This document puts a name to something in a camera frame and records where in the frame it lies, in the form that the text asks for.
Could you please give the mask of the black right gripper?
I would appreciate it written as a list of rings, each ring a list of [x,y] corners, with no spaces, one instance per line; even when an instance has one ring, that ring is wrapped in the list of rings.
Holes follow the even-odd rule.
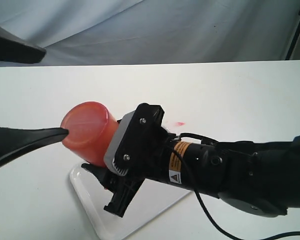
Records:
[[[164,145],[170,137],[162,127],[164,114],[160,105],[140,104],[122,117],[107,148],[107,168],[118,179],[110,183],[107,168],[81,164],[104,189],[113,193],[103,207],[106,212],[123,217],[145,179],[168,183],[162,167]]]

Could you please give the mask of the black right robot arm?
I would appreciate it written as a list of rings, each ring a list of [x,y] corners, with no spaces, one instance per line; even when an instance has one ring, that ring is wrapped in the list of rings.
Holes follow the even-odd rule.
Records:
[[[300,208],[300,135],[283,142],[220,142],[170,133],[162,127],[163,117],[159,105],[138,105],[119,121],[104,156],[106,167],[82,164],[112,192],[107,212],[122,217],[147,179],[263,217]]]

